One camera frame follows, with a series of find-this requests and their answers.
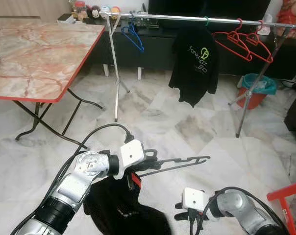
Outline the red bucket teal bag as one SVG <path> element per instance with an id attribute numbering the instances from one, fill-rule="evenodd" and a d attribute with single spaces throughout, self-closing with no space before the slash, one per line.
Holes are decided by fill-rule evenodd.
<path id="1" fill-rule="evenodd" d="M 242 84 L 238 95 L 242 95 L 248 91 L 249 87 L 255 82 L 257 75 L 256 73 L 249 73 L 242 76 Z M 248 109 L 252 110 L 258 107 L 267 95 L 276 94 L 276 90 L 276 81 L 270 77 L 262 76 L 261 80 L 256 83 L 253 89 L 253 95 L 249 101 Z"/>

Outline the red fortune figurine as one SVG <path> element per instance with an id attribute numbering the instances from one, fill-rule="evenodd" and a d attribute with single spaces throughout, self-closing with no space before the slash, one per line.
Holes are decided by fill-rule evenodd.
<path id="1" fill-rule="evenodd" d="M 296 0 L 283 0 L 277 14 L 277 22 L 281 24 L 296 24 Z"/>

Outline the silver metal clothes rack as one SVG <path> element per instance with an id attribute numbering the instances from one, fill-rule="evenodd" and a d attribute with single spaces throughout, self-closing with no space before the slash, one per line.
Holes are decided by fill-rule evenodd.
<path id="1" fill-rule="evenodd" d="M 130 92 L 130 90 L 123 84 L 119 76 L 119 69 L 117 63 L 117 55 L 115 51 L 115 43 L 113 35 L 115 33 L 115 29 L 117 28 L 119 20 L 123 17 L 127 17 L 129 19 L 134 18 L 141 18 L 141 19 L 158 19 L 158 20 L 178 20 L 178 21 L 185 21 L 185 22 L 205 22 L 204 17 L 185 17 L 185 16 L 169 16 L 169 15 L 161 15 L 161 14 L 130 14 L 130 13 L 120 13 L 118 16 L 111 16 L 111 13 L 104 13 L 102 16 L 105 18 L 107 33 L 110 43 L 110 49 L 112 54 L 112 59 L 114 61 L 114 69 L 115 69 L 115 104 L 114 104 L 114 122 L 118 121 L 118 111 L 119 111 L 119 99 L 120 99 L 120 87 L 123 87 L 126 92 Z M 231 20 L 231 19 L 220 19 L 220 18 L 209 18 L 209 24 L 236 24 L 239 25 L 238 20 Z M 284 31 L 280 34 L 280 38 L 278 41 L 275 42 L 275 48 L 271 52 L 272 56 L 276 56 L 278 54 L 280 48 L 282 47 L 283 43 L 285 42 L 287 36 L 290 32 L 296 29 L 296 24 L 284 24 L 284 23 L 263 23 L 261 21 L 251 22 L 251 21 L 244 21 L 244 25 L 257 25 L 260 28 L 263 28 L 267 25 L 267 27 L 271 28 L 283 28 Z M 239 100 L 245 99 L 245 105 L 243 107 L 242 116 L 240 119 L 240 123 L 238 125 L 238 129 L 236 130 L 235 137 L 239 138 L 241 134 L 242 127 L 244 126 L 245 117 L 248 111 L 248 104 L 253 95 L 253 89 L 256 86 L 256 83 L 261 80 L 262 76 L 265 75 L 265 72 L 269 68 L 271 63 L 265 62 L 264 67 L 262 67 L 261 71 L 258 73 L 255 82 L 247 92 L 243 95 L 238 96 L 235 100 L 229 102 L 229 105 L 233 105 L 237 103 Z"/>

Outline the black television console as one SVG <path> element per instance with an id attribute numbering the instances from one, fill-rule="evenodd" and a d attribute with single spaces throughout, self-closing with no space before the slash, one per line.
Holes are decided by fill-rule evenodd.
<path id="1" fill-rule="evenodd" d="M 203 27 L 205 22 L 184 22 L 177 20 L 162 20 L 164 23 L 170 23 L 171 27 L 160 29 L 138 29 L 137 33 L 144 46 L 144 52 L 141 53 L 135 45 L 128 40 L 122 33 L 121 27 L 115 30 L 112 36 L 114 40 L 114 49 L 118 67 L 142 67 L 144 69 L 154 70 L 172 70 L 175 57 L 173 53 L 173 43 L 180 31 L 181 25 L 197 25 Z M 110 40 L 108 37 L 106 23 L 102 20 L 99 24 L 105 26 L 103 36 L 99 38 L 98 43 L 92 49 L 87 58 L 88 64 L 92 65 L 113 65 Z M 209 23 L 209 29 L 214 31 L 233 31 L 238 27 L 237 24 L 228 23 Z M 273 34 L 269 36 L 260 35 L 260 40 L 268 47 L 274 50 L 275 38 Z M 219 63 L 218 72 L 222 74 L 244 75 L 248 73 L 258 73 L 264 67 L 265 62 L 254 56 L 253 60 L 245 61 L 239 56 L 231 53 L 218 45 Z M 265 76 L 275 79 L 291 79 L 296 76 L 296 39 L 286 39 L 274 61 L 269 65 Z"/>

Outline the black shirt red collar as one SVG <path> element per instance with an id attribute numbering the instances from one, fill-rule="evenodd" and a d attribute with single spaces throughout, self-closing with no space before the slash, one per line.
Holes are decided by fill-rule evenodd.
<path id="1" fill-rule="evenodd" d="M 165 213 L 139 202 L 142 181 L 135 172 L 107 177 L 91 185 L 83 202 L 103 235 L 172 235 Z"/>

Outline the light wooden cabinet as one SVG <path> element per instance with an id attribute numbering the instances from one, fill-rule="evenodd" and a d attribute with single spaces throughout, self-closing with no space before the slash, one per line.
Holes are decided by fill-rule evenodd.
<path id="1" fill-rule="evenodd" d="M 0 0 L 0 16 L 39 18 L 55 22 L 71 12 L 68 0 Z"/>

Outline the black round plush toy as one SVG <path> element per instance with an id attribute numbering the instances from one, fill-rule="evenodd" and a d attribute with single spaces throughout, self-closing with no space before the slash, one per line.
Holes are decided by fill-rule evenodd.
<path id="1" fill-rule="evenodd" d="M 100 7 L 99 6 L 90 6 L 87 9 L 88 17 L 92 19 L 99 19 L 100 18 Z"/>

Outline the black shirt green logo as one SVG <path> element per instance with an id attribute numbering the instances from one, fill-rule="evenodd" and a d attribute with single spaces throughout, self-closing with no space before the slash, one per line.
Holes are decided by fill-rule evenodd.
<path id="1" fill-rule="evenodd" d="M 219 51 L 206 27 L 182 27 L 171 49 L 174 61 L 168 86 L 179 90 L 179 102 L 195 107 L 206 93 L 217 92 Z"/>

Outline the white cardboard box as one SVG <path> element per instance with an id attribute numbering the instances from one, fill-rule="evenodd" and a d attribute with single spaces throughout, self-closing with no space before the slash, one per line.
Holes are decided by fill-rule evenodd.
<path id="1" fill-rule="evenodd" d="M 76 18 L 71 13 L 65 13 L 59 16 L 56 22 L 59 24 L 74 24 L 76 22 Z"/>

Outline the black flat television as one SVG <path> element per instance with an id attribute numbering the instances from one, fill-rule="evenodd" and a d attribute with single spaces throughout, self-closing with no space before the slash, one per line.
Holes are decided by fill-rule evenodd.
<path id="1" fill-rule="evenodd" d="M 256 21 L 271 0 L 148 0 L 148 13 Z"/>

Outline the black plastic hanger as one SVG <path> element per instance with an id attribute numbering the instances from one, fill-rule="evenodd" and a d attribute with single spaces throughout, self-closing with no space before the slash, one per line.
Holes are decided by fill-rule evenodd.
<path id="1" fill-rule="evenodd" d="M 186 166 L 199 165 L 199 164 L 206 162 L 208 159 L 211 159 L 211 157 L 209 157 L 208 155 L 204 155 L 204 156 L 189 157 L 189 158 L 185 158 L 185 159 L 175 158 L 175 159 L 165 159 L 165 160 L 154 160 L 154 161 L 160 161 L 162 163 L 162 165 L 165 163 L 182 163 L 182 164 L 171 166 L 171 167 L 164 168 L 164 169 L 162 169 L 162 167 L 161 167 L 161 169 L 159 169 L 159 170 L 153 170 L 153 171 L 145 173 L 145 174 L 139 174 L 138 177 L 141 178 L 146 175 L 158 174 L 158 173 L 165 172 L 165 171 L 175 170 L 178 168 L 184 168 Z M 142 166 L 143 166 L 143 162 L 135 164 L 133 166 L 130 166 L 130 168 L 128 168 L 127 171 L 128 172 L 140 172 L 140 171 L 143 171 Z"/>

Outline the red plastic stool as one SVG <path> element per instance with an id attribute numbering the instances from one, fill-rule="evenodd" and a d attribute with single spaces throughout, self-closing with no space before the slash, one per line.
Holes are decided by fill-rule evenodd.
<path id="1" fill-rule="evenodd" d="M 280 190 L 276 190 L 267 194 L 268 201 L 276 201 L 280 202 L 282 207 L 283 215 L 286 219 L 286 226 L 289 231 L 289 235 L 296 235 L 296 227 L 295 220 L 293 218 L 291 208 L 287 202 L 287 197 L 296 194 L 296 184 L 291 186 L 287 186 L 285 188 L 281 188 Z"/>

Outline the blue plastic hanger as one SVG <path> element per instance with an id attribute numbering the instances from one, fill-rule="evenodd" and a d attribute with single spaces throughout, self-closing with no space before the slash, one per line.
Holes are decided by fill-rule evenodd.
<path id="1" fill-rule="evenodd" d="M 134 22 L 128 22 L 126 26 L 122 27 L 121 33 L 139 50 L 140 53 L 144 53 L 145 47 L 137 33 Z"/>

